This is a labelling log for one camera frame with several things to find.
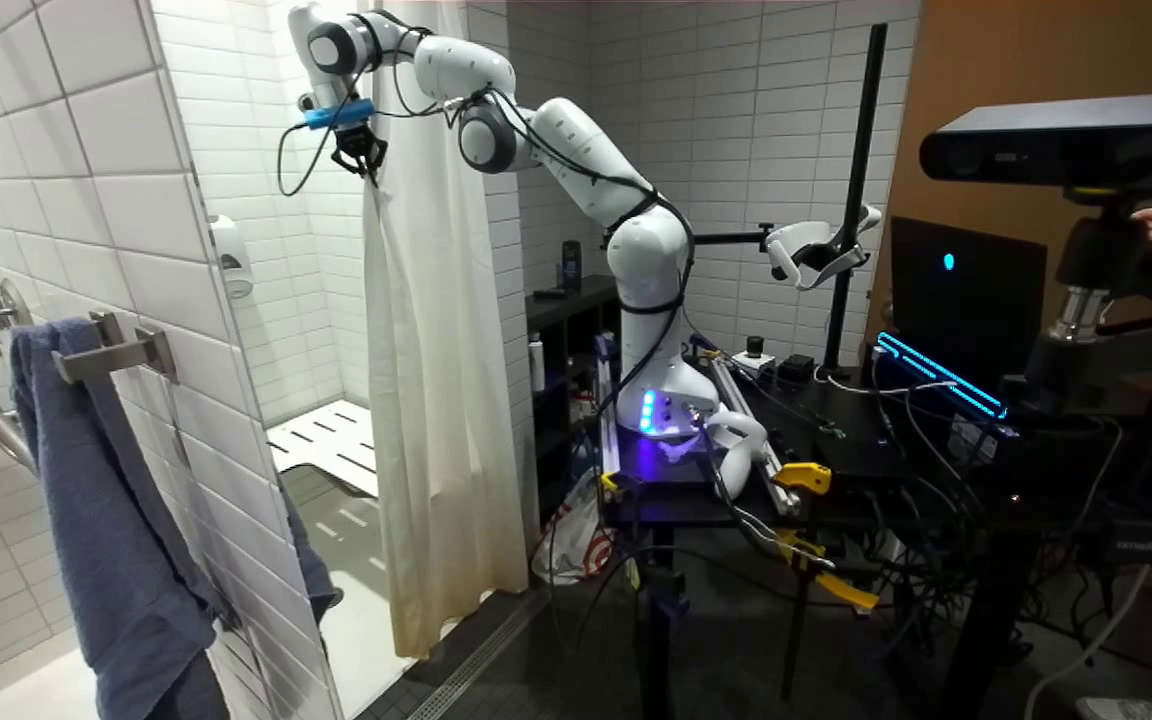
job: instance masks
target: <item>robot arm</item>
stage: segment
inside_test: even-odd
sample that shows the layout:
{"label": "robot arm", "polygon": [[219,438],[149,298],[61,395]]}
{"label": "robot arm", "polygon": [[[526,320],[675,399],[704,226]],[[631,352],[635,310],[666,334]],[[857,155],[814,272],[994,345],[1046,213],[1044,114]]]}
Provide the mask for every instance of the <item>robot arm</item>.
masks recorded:
{"label": "robot arm", "polygon": [[434,103],[454,103],[454,143],[476,171],[508,171],[526,152],[556,175],[570,203],[605,226],[618,310],[618,426],[643,437],[692,437],[692,409],[714,409],[714,389],[681,360],[683,284],[692,230],[683,214],[624,160],[605,128],[570,99],[534,110],[516,103],[516,73],[492,49],[432,37],[386,11],[325,11],[310,4],[289,17],[307,67],[307,114],[344,143],[366,131],[373,103],[356,81],[381,62],[411,62]]}
{"label": "robot arm", "polygon": [[[865,203],[857,235],[880,226],[880,218],[884,213]],[[768,230],[768,261],[772,261],[776,278],[792,274],[801,292],[812,292],[824,278],[869,264],[869,247],[843,242],[843,226],[832,230],[820,218],[805,218],[805,225],[780,225]]]}

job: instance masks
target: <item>blue light strip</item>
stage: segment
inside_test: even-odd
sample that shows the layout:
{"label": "blue light strip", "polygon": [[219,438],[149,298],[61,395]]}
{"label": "blue light strip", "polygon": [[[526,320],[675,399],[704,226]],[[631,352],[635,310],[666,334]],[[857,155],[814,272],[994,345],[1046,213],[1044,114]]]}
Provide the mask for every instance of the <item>blue light strip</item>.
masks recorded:
{"label": "blue light strip", "polygon": [[902,345],[890,331],[880,331],[874,352],[886,352],[890,360],[901,360],[902,368],[918,371],[929,384],[947,384],[947,391],[962,403],[973,403],[974,413],[984,413],[986,421],[1007,421],[1007,403],[986,395],[984,389],[974,389],[973,381],[962,381],[959,371],[934,362],[931,355],[917,352],[911,345]]}

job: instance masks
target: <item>shower curtain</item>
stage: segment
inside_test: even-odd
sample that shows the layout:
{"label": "shower curtain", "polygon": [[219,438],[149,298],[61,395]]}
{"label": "shower curtain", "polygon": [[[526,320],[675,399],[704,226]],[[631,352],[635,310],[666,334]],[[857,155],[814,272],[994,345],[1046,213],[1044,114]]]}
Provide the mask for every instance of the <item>shower curtain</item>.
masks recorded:
{"label": "shower curtain", "polygon": [[[464,37],[464,0],[382,0],[406,25]],[[400,106],[381,67],[381,106]],[[485,590],[524,590],[524,492],[508,416],[485,180],[432,119],[382,119],[366,189],[366,381],[400,656],[425,656]]]}

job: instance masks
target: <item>blue towel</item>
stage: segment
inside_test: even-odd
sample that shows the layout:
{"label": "blue towel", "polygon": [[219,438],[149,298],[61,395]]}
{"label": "blue towel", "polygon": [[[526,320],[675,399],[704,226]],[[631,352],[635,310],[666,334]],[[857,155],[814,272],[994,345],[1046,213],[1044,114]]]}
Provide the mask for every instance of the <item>blue towel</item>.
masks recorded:
{"label": "blue towel", "polygon": [[57,371],[53,352],[88,348],[100,348],[88,320],[17,331],[12,391],[100,720],[223,720],[203,658],[214,588],[162,508],[112,381],[62,384]]}

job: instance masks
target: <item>monitor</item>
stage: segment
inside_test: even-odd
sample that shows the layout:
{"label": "monitor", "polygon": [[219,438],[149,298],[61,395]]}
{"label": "monitor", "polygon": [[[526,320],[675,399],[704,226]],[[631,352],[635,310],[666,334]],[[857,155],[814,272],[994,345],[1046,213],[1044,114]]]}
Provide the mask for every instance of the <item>monitor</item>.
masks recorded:
{"label": "monitor", "polygon": [[1022,371],[1044,274],[1044,242],[890,214],[894,334],[984,391]]}

